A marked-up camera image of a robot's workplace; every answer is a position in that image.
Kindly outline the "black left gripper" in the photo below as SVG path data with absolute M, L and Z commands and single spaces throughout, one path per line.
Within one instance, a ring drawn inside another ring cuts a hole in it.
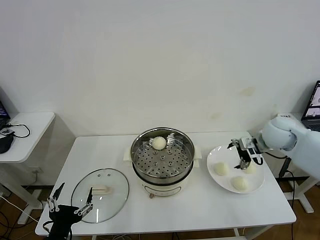
M 93 188 L 89 190 L 87 200 L 82 208 L 60 204 L 58 206 L 58 198 L 63 190 L 65 183 L 63 182 L 59 188 L 55 190 L 52 196 L 47 198 L 49 207 L 49 218 L 53 221 L 50 229 L 51 235 L 68 235 L 73 224 L 82 220 L 81 216 L 86 216 L 93 209 Z

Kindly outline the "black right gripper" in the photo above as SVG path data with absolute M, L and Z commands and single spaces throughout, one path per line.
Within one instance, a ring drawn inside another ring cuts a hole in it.
M 236 165 L 235 169 L 246 170 L 249 167 L 249 163 L 251 162 L 251 156 L 247 150 L 242 150 L 240 147 L 241 140 L 240 139 L 231 139 L 231 142 L 228 144 L 227 148 L 230 149 L 232 147 L 236 147 L 238 155 L 240 157 L 240 162 Z

